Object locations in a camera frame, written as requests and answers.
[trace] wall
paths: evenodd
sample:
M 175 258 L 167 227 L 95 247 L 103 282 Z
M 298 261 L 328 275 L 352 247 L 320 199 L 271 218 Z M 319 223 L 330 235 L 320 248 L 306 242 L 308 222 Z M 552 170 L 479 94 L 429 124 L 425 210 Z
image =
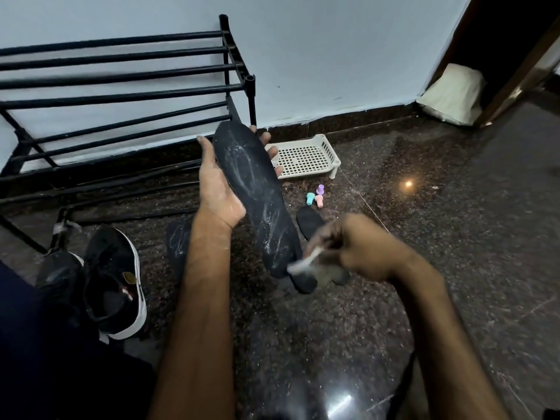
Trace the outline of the wall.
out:
M 0 45 L 3 47 L 168 34 L 218 29 L 218 14 L 230 16 L 234 37 L 249 70 L 256 75 L 259 126 L 309 121 L 337 113 L 412 102 L 423 89 L 449 43 L 469 0 L 3 0 Z M 121 48 L 106 49 L 107 52 Z M 107 71 L 149 70 L 154 63 L 118 63 Z M 194 65 L 194 59 L 167 59 L 165 68 Z M 220 56 L 200 59 L 220 63 Z M 76 71 L 99 71 L 98 65 Z M 23 71 L 57 74 L 55 70 Z M 0 74 L 0 79 L 8 77 Z M 222 74 L 88 88 L 0 92 L 0 98 L 39 98 L 79 94 L 159 90 L 221 83 Z M 219 96 L 205 96 L 196 104 Z M 244 96 L 234 96 L 244 121 Z M 16 111 L 35 137 L 184 108 L 189 101 L 168 99 L 132 104 Z M 157 125 L 165 126 L 169 120 Z M 142 125 L 136 130 L 150 129 Z M 161 144 L 169 139 L 211 133 L 213 126 L 135 142 Z M 14 137 L 0 128 L 0 148 Z M 99 139 L 96 135 L 88 139 Z M 68 142 L 53 142 L 47 149 Z M 93 149 L 79 155 L 106 155 L 130 150 L 130 143 Z M 61 155 L 62 162 L 76 154 Z M 38 167 L 27 162 L 25 168 Z

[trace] right forearm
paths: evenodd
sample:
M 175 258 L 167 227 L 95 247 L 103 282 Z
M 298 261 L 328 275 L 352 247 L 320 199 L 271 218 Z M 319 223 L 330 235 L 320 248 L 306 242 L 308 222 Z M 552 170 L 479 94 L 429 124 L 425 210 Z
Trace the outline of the right forearm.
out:
M 393 282 L 414 334 L 431 417 L 508 418 L 438 271 L 416 255 Z

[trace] sneaker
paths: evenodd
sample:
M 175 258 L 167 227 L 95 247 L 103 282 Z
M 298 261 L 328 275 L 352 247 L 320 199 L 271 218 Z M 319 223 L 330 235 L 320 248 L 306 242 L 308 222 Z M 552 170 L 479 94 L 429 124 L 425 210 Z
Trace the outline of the sneaker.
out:
M 138 252 L 130 239 L 113 227 L 99 228 L 87 247 L 86 312 L 110 338 L 129 338 L 142 328 L 147 316 Z
M 35 283 L 48 315 L 95 337 L 98 331 L 87 316 L 83 303 L 84 285 L 83 259 L 65 251 L 43 259 Z

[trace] plastic basket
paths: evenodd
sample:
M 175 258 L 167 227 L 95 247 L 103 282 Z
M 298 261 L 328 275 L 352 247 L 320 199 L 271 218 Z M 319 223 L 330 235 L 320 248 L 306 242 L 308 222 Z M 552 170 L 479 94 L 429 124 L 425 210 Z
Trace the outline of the plastic basket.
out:
M 330 172 L 329 177 L 334 178 L 340 166 L 340 159 L 334 153 L 325 134 L 317 134 L 305 140 L 267 144 L 266 149 L 272 146 L 278 148 L 278 154 L 272 158 L 272 164 L 275 167 L 284 167 L 283 173 L 278 177 L 281 179 L 326 172 Z

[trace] black insole on floor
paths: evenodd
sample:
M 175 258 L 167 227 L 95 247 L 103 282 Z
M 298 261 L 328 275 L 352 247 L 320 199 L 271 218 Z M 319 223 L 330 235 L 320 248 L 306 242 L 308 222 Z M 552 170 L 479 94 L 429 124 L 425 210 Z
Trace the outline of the black insole on floor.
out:
M 297 225 L 300 227 L 301 233 L 304 235 L 305 239 L 310 240 L 313 234 L 317 232 L 319 227 L 325 225 L 325 221 L 321 218 L 319 212 L 314 210 L 311 206 L 302 206 L 297 210 L 296 213 Z M 342 277 L 337 280 L 333 280 L 335 284 L 345 285 L 350 281 L 350 273 L 345 271 Z
M 167 257 L 175 277 L 179 281 L 185 272 L 186 254 L 189 251 L 190 231 L 194 216 L 181 218 L 169 223 L 165 228 L 165 247 Z
M 288 264 L 300 259 L 302 250 L 267 151 L 248 127 L 235 121 L 218 126 L 213 145 L 220 168 L 256 231 L 265 268 L 273 277 L 285 277 Z M 292 281 L 305 293 L 317 287 L 317 280 L 305 275 L 293 276 Z

